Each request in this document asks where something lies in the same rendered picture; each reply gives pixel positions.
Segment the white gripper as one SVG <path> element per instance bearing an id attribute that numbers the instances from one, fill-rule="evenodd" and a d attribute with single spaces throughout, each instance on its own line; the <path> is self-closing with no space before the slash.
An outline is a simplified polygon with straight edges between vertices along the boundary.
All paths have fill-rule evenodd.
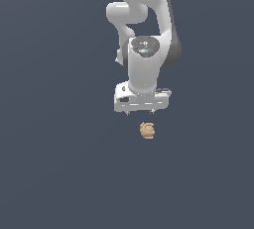
<path id="1" fill-rule="evenodd" d="M 125 112 L 127 116 L 133 111 L 148 110 L 151 114 L 159 109 L 165 109 L 169 105 L 172 90 L 158 88 L 150 93 L 133 93 L 128 82 L 116 85 L 114 93 L 114 111 Z"/>

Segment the small tan lumpy object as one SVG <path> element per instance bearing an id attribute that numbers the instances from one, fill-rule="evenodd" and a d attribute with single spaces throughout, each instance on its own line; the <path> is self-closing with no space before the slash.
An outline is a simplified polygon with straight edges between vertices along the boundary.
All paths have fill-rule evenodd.
<path id="1" fill-rule="evenodd" d="M 144 139 L 153 139 L 155 135 L 154 124 L 143 122 L 140 125 L 140 133 Z"/>

